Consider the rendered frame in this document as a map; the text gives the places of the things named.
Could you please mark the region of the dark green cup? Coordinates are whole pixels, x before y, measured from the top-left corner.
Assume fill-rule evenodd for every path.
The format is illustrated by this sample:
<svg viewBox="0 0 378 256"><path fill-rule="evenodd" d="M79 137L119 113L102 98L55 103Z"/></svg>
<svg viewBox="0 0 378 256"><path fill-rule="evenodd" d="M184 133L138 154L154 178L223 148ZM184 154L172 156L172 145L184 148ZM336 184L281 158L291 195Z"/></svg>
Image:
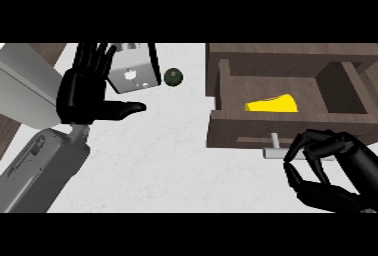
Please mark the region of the dark green cup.
<svg viewBox="0 0 378 256"><path fill-rule="evenodd" d="M178 86L184 81L184 73L178 68L170 68L164 73L164 82L169 86Z"/></svg>

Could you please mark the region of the brown wooden drawer front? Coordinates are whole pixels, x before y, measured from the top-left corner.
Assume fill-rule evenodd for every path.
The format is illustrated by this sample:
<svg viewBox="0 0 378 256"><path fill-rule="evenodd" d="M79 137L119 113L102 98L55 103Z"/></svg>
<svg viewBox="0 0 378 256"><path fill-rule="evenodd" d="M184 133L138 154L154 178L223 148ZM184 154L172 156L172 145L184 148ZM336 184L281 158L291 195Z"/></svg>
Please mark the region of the brown wooden drawer front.
<svg viewBox="0 0 378 256"><path fill-rule="evenodd" d="M349 132L371 145L378 142L378 116L341 113L272 113L213 110L207 146L210 148L263 149L272 146L271 134L288 148L308 129Z"/></svg>

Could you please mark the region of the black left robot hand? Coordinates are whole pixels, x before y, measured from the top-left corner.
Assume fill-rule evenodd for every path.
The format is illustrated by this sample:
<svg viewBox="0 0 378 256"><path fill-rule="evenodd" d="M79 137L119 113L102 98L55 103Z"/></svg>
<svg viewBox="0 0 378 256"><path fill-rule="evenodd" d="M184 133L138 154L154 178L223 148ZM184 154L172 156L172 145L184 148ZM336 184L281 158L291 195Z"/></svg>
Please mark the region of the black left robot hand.
<svg viewBox="0 0 378 256"><path fill-rule="evenodd" d="M92 125L96 120L121 121L144 112L142 102L108 101L107 80L117 47L107 43L80 43L73 67L65 71L57 97L62 124Z"/></svg>

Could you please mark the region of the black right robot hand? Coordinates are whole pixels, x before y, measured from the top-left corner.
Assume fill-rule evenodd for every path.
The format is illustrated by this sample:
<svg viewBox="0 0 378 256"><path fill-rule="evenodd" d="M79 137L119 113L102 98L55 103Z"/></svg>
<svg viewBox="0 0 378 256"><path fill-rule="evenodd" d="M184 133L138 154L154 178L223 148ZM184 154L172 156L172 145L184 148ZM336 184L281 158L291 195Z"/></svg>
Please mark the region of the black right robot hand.
<svg viewBox="0 0 378 256"><path fill-rule="evenodd" d="M305 180L291 164L299 151L318 182ZM330 156L336 157L358 193L331 184L322 166L322 159ZM378 213L378 155L350 133L313 129L299 133L284 157L284 170L305 205L336 213Z"/></svg>

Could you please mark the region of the brown wooden drawer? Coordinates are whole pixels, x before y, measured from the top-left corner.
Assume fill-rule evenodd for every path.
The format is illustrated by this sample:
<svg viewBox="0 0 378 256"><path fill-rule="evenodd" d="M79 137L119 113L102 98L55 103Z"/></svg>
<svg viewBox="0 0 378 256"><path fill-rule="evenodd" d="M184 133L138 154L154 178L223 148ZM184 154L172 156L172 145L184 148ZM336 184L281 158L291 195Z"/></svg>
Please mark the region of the brown wooden drawer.
<svg viewBox="0 0 378 256"><path fill-rule="evenodd" d="M330 62L313 77L237 76L228 60L219 63L216 103L220 110L247 112L293 97L300 114L378 115L362 78L349 62Z"/></svg>
<svg viewBox="0 0 378 256"><path fill-rule="evenodd" d="M213 110L207 146L210 148L263 149L272 146L271 134L288 148L308 129L349 132L371 145L378 142L378 116L341 113L272 113Z"/></svg>

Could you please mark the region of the brown wooden cabinet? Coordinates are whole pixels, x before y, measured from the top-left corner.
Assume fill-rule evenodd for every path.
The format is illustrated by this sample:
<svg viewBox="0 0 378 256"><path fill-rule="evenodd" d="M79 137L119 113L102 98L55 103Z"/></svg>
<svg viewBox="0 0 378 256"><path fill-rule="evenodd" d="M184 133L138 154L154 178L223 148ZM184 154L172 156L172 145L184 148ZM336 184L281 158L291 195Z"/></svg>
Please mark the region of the brown wooden cabinet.
<svg viewBox="0 0 378 256"><path fill-rule="evenodd" d="M207 43L206 95L216 95L219 61L234 76L313 78L330 62L350 62L362 73L378 61L374 43Z"/></svg>

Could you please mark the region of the yellow cheese wedge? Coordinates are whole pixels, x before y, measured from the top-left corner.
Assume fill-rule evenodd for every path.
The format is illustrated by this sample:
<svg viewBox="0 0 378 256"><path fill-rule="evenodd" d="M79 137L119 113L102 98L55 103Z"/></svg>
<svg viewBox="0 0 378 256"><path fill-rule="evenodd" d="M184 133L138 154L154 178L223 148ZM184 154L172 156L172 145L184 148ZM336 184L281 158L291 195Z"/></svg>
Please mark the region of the yellow cheese wedge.
<svg viewBox="0 0 378 256"><path fill-rule="evenodd" d="M247 112L277 112L297 113L299 107L294 97L290 94L282 94L272 98L253 101L246 104Z"/></svg>

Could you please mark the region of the pale grey appliance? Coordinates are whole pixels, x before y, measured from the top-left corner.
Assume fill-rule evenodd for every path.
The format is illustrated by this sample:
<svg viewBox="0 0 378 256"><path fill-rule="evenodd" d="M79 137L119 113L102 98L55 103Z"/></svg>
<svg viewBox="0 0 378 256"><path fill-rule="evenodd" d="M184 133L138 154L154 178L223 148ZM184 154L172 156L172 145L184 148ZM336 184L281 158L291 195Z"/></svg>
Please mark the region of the pale grey appliance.
<svg viewBox="0 0 378 256"><path fill-rule="evenodd" d="M57 126L61 80L27 43L0 43L0 114L34 129Z"/></svg>

